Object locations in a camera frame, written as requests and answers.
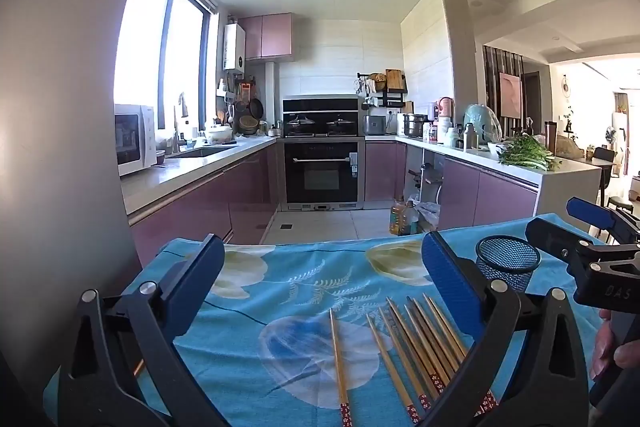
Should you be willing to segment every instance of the black mesh cup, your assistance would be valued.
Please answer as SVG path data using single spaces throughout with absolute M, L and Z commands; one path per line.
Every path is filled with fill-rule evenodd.
M 519 237 L 491 235 L 478 241 L 476 266 L 488 280 L 502 279 L 513 290 L 524 292 L 533 270 L 540 265 L 537 248 Z

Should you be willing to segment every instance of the oven handle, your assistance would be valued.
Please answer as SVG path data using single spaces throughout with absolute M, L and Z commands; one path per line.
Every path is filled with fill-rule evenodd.
M 293 158 L 293 163 L 319 163 L 319 162 L 351 162 L 350 158 L 335 158 L 335 159 L 324 159 L 324 160 L 299 160 L 298 158 Z

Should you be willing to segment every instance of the wooden cutting board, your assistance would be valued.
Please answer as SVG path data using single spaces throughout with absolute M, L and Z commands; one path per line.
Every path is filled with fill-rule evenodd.
M 388 89 L 401 89 L 406 92 L 406 83 L 400 70 L 386 70 L 386 87 Z

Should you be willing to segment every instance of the human hand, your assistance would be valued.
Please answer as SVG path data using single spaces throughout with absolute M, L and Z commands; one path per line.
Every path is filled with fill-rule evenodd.
M 618 349 L 613 351 L 615 338 L 611 331 L 611 311 L 600 310 L 599 315 L 604 319 L 604 321 L 596 334 L 596 342 L 593 347 L 593 358 L 591 359 L 591 369 L 589 371 L 589 377 L 591 380 L 596 378 L 607 368 L 612 357 L 616 365 L 622 369 L 626 369 L 627 367 L 639 367 L 640 341 L 632 341 L 627 344 L 623 344 L 623 346 L 620 346 Z

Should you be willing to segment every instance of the stove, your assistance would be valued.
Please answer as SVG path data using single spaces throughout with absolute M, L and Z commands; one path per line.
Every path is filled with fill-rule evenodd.
M 282 210 L 364 207 L 365 143 L 356 94 L 301 95 L 282 101 L 278 188 Z

